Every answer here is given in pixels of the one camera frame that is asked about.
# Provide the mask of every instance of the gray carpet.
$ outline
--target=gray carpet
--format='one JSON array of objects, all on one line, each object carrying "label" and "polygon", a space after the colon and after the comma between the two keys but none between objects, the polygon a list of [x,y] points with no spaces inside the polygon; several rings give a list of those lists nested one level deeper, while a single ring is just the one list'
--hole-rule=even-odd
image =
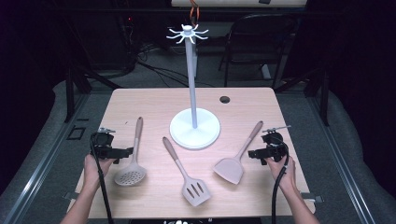
[{"label": "gray carpet", "polygon": [[[219,49],[201,46],[199,48],[197,87],[222,87],[223,71],[218,71]],[[169,51],[152,50],[142,54],[140,62],[186,74],[184,49]],[[125,88],[174,88],[183,85],[169,77],[156,74],[138,64],[127,76],[112,76],[111,72],[102,72],[104,76]],[[271,82],[263,81],[257,67],[233,68],[229,86],[269,86]],[[177,79],[187,79],[181,75],[172,75]],[[49,120],[37,138],[31,153],[19,170],[5,193],[0,198],[0,221],[9,219],[36,167],[42,158],[48,156],[50,150],[58,147],[54,163],[49,164],[50,170],[44,174],[44,181],[37,186],[27,204],[28,208],[21,213],[20,223],[57,223],[65,214],[69,201],[63,198],[66,192],[73,191],[83,167],[83,158],[89,152],[89,137],[94,133],[105,112],[111,91],[96,80],[90,80],[94,90],[90,95],[76,93],[81,109],[70,124],[63,123],[66,112],[64,83],[54,91],[57,98]],[[332,146],[323,126],[317,119],[318,113],[312,105],[316,99],[305,98],[302,89],[304,83],[291,90],[276,95],[283,116],[289,129],[291,139],[302,165],[307,184],[312,192],[321,195],[324,203],[317,203],[316,216],[321,223],[396,223],[393,218],[396,202],[380,186],[378,186],[370,170],[362,161],[361,144],[356,130],[338,99],[331,94],[329,99],[330,131],[352,173],[356,184],[361,190],[361,197],[367,203],[368,210],[374,220],[363,221],[357,212],[346,182],[340,175],[332,155]],[[85,128],[80,140],[67,140],[67,135],[75,126]],[[292,223],[292,217],[279,217],[278,223]],[[262,223],[270,223],[269,217],[263,217]],[[107,223],[105,219],[91,219],[89,223]],[[128,223],[128,220],[116,220],[116,223]]]}]

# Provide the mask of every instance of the black chair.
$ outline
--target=black chair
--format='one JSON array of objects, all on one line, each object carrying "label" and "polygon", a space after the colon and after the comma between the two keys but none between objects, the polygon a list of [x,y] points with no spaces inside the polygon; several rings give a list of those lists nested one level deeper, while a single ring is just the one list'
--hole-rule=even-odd
[{"label": "black chair", "polygon": [[296,27],[296,20],[285,15],[250,14],[237,20],[228,33],[219,70],[225,63],[224,87],[231,64],[276,64],[272,88],[284,53],[285,42]]}]

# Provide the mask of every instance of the slotted spatula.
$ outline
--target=slotted spatula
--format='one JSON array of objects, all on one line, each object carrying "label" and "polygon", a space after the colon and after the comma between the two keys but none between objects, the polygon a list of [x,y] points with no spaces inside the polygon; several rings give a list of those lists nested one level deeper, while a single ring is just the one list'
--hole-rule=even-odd
[{"label": "slotted spatula", "polygon": [[211,197],[211,195],[204,181],[200,179],[191,178],[190,176],[187,175],[186,171],[181,165],[180,160],[177,157],[174,148],[172,147],[171,142],[169,142],[169,139],[164,137],[163,144],[165,145],[172,159],[175,161],[178,169],[183,174],[184,185],[182,188],[182,192],[184,197],[187,199],[187,201],[189,201],[189,203],[192,204],[192,206],[197,206],[203,203],[204,201],[208,200]]},{"label": "slotted spatula", "polygon": [[230,181],[233,184],[238,184],[241,180],[242,174],[244,173],[244,168],[242,167],[241,157],[244,154],[245,150],[248,148],[248,145],[253,140],[254,136],[259,132],[262,128],[263,122],[259,121],[256,126],[254,127],[253,131],[251,132],[250,136],[248,137],[246,143],[242,146],[239,150],[238,154],[232,158],[225,158],[219,161],[213,170],[223,177],[224,179]]}]

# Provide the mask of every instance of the spatula head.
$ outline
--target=spatula head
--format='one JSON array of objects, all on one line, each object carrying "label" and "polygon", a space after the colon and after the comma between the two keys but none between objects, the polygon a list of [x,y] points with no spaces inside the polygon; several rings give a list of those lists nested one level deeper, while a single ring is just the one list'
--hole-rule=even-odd
[{"label": "spatula head", "polygon": [[213,167],[213,170],[235,185],[239,183],[244,173],[241,162],[232,158],[222,159]]},{"label": "spatula head", "polygon": [[204,181],[188,178],[183,186],[183,195],[192,206],[197,206],[211,197]]}]

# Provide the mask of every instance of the hand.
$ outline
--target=hand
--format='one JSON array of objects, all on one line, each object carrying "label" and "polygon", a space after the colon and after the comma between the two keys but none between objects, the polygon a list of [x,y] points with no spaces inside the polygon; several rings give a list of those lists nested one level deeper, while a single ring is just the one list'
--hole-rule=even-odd
[{"label": "hand", "polygon": [[[106,176],[108,169],[114,160],[115,159],[99,159],[99,165],[104,176]],[[98,167],[96,165],[95,158],[91,154],[88,154],[84,161],[84,187],[92,187],[95,189],[99,188]]]},{"label": "hand", "polygon": [[[282,158],[279,162],[274,161],[272,158],[265,159],[268,163],[268,166],[271,169],[272,175],[274,179],[277,179],[280,170],[283,168],[285,164],[286,156]],[[296,174],[295,174],[296,166],[293,157],[289,157],[288,168],[283,174],[282,179],[280,180],[279,186],[283,190],[288,189],[297,189],[296,187]]]}]

